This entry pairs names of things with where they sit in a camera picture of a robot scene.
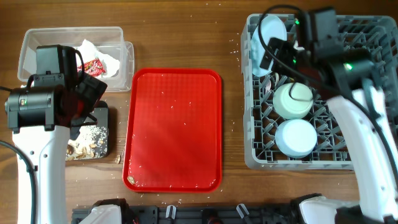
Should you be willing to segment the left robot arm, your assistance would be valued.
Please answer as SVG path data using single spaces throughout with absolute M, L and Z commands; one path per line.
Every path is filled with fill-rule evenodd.
M 66 223 L 65 158 L 71 131 L 91 115 L 107 84 L 85 72 L 81 53 L 69 46 L 36 50 L 37 71 L 24 88 L 9 90 L 4 104 L 17 155 L 18 223 Z

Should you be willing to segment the large light blue plate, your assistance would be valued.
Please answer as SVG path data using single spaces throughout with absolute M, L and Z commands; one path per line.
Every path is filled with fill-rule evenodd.
M 284 23 L 277 16 L 266 16 L 261 23 L 261 34 L 263 41 L 273 52 L 287 40 L 287 31 Z M 258 27 L 255 29 L 251 39 L 252 73 L 256 77 L 264 77 L 272 72 L 274 59 L 263 48 Z

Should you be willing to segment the small light blue bowl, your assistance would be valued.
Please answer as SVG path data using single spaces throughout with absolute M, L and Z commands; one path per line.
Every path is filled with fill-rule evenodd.
M 291 119 L 281 123 L 275 132 L 275 143 L 286 156 L 308 156 L 317 143 L 317 132 L 306 120 Z

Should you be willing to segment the red candy wrapper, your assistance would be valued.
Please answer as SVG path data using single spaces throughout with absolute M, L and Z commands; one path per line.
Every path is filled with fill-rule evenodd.
M 91 75 L 92 77 L 98 77 L 106 73 L 104 65 L 101 60 L 96 58 L 84 64 L 85 73 Z

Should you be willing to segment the green bowl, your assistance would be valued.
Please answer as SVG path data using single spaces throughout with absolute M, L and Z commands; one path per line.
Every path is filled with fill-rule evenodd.
M 284 119 L 301 119 L 313 106 L 313 93 L 302 83 L 287 83 L 276 89 L 272 103 L 275 112 Z

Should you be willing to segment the white napkin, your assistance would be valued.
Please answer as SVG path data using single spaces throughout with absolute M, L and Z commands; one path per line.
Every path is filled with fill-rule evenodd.
M 89 40 L 85 39 L 82 44 L 76 49 L 80 52 L 84 64 L 96 58 L 101 60 L 106 70 L 106 73 L 96 78 L 111 78 L 117 74 L 120 66 L 120 61 L 108 54 L 100 52 L 99 48 L 97 48 Z

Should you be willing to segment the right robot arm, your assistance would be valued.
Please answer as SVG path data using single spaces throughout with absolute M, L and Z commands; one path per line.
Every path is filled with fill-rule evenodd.
M 360 194 L 355 206 L 312 196 L 298 202 L 302 223 L 396 223 L 397 146 L 387 118 L 378 65 L 364 42 L 349 46 L 335 10 L 296 9 L 301 51 L 287 56 L 266 42 L 275 66 L 320 91 L 336 119 L 353 163 Z

